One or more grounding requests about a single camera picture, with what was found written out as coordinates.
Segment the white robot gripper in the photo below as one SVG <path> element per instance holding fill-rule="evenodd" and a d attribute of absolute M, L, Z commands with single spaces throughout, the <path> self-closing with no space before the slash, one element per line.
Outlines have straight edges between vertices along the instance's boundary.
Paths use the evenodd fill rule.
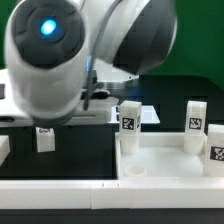
<path fill-rule="evenodd" d="M 105 99 L 91 99 L 87 110 L 83 109 L 83 101 L 81 101 L 71 117 L 65 116 L 53 120 L 31 118 L 19 109 L 13 100 L 8 70 L 0 70 L 0 127 L 55 128 L 63 125 L 105 124 L 111 121 L 112 108 L 117 104 L 117 98 L 107 96 Z"/>

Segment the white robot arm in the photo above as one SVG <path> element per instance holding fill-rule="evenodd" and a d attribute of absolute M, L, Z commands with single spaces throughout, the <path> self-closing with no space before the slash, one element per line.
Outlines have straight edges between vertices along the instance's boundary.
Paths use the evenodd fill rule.
<path fill-rule="evenodd" d="M 0 127 L 104 124 L 105 90 L 168 57 L 175 0 L 18 0 L 6 25 Z"/>

